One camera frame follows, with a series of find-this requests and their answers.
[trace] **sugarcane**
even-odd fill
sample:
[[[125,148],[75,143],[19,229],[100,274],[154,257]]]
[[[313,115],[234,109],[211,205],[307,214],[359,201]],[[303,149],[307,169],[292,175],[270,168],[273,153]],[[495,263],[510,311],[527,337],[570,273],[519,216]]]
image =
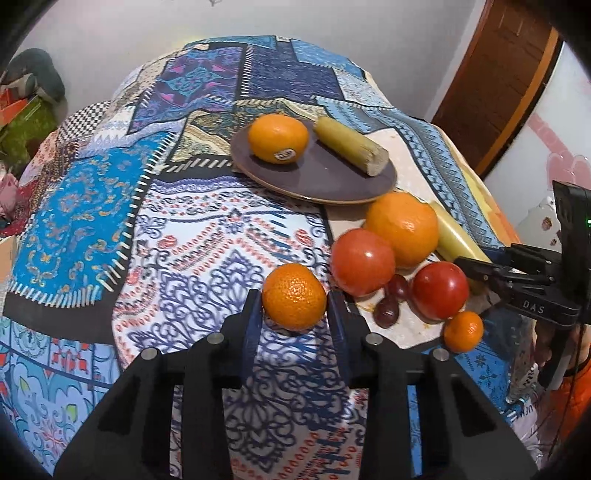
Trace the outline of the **sugarcane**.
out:
[[[316,121],[314,132],[324,145],[370,177],[382,173],[390,160],[384,147],[328,116]]]

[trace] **orange box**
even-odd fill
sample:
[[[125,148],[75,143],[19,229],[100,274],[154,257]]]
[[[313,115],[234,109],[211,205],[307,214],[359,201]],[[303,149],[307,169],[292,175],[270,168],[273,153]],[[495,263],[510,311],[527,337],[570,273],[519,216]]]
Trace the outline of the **orange box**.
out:
[[[11,103],[4,110],[0,110],[0,128],[8,125],[19,112],[27,106],[27,99],[24,98],[18,102]]]
[[[14,103],[14,98],[12,97],[12,95],[10,94],[11,89],[10,88],[6,88],[4,89],[4,91],[0,94],[0,110],[5,109],[8,105],[10,105],[11,103]]]

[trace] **white wall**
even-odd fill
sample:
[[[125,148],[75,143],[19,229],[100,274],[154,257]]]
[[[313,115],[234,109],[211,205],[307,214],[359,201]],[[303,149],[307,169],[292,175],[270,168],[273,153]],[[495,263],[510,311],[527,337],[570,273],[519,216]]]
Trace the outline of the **white wall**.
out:
[[[591,188],[590,127],[591,82],[565,45],[526,126],[485,179],[514,226],[552,196],[552,180]]]
[[[456,51],[453,54],[452,60],[447,68],[445,75],[443,76],[443,80],[435,93],[435,97],[431,101],[431,105],[427,109],[427,113],[425,114],[424,119],[427,121],[433,120],[433,117],[439,110],[439,106],[441,102],[445,98],[445,94],[449,90],[450,85],[454,77],[456,76],[458,68],[464,59],[464,55],[466,54],[466,50],[470,45],[472,37],[474,36],[474,31],[478,26],[478,21],[480,20],[480,16],[482,15],[482,11],[484,10],[484,5],[486,0],[476,0],[474,3],[474,7],[472,8],[472,12],[466,21],[466,26],[464,28],[464,32],[460,37],[460,41],[457,45]]]
[[[72,113],[109,99],[131,70],[189,41],[284,35],[350,57],[394,105],[425,116],[481,0],[211,1],[58,0],[20,50],[49,52]]]

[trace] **screw head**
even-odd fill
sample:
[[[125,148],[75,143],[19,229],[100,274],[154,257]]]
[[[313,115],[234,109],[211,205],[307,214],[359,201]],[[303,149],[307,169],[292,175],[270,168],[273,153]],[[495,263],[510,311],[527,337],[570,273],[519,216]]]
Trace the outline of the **screw head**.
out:
[[[433,351],[433,358],[440,362],[445,362],[446,360],[449,360],[449,352],[444,348],[436,348]]]
[[[140,355],[144,360],[153,360],[156,358],[156,355],[158,355],[158,350],[151,346],[149,348],[144,348]]]
[[[212,345],[219,345],[220,343],[222,343],[224,340],[224,335],[222,332],[215,332],[215,333],[210,333],[207,336],[207,342],[211,343]]]
[[[384,337],[382,337],[379,333],[368,333],[365,336],[365,341],[370,345],[379,345],[384,341]]]

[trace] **patchwork tablecloth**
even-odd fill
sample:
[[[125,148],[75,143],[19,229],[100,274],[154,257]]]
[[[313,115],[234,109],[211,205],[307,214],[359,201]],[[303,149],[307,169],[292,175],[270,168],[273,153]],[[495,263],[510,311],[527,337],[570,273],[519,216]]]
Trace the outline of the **patchwork tablecloth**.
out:
[[[51,188],[20,237],[0,323],[2,405],[48,471],[116,380],[115,352],[125,368],[148,346],[188,348],[219,330],[248,289],[286,262],[306,265],[328,287],[333,238],[361,224],[365,208],[290,199],[235,172],[232,135],[257,116],[330,115],[387,148],[397,187],[441,202],[477,242],[516,240],[444,133],[391,106],[347,58],[304,41],[193,42],[134,70],[109,103],[89,112],[96,128],[78,129],[80,115],[70,118],[56,159],[60,147],[69,155],[41,171]],[[48,174],[52,163],[58,175]],[[393,328],[378,327],[370,311],[380,295],[359,304],[372,330],[404,348],[438,344],[441,326],[406,305]],[[506,412],[524,320],[499,308],[483,315],[485,338],[457,358]],[[412,389],[409,396],[418,473]],[[182,475],[181,402],[178,390],[175,476]],[[342,382],[325,320],[301,336],[264,324],[252,375],[224,402],[236,476],[357,478],[367,392]]]

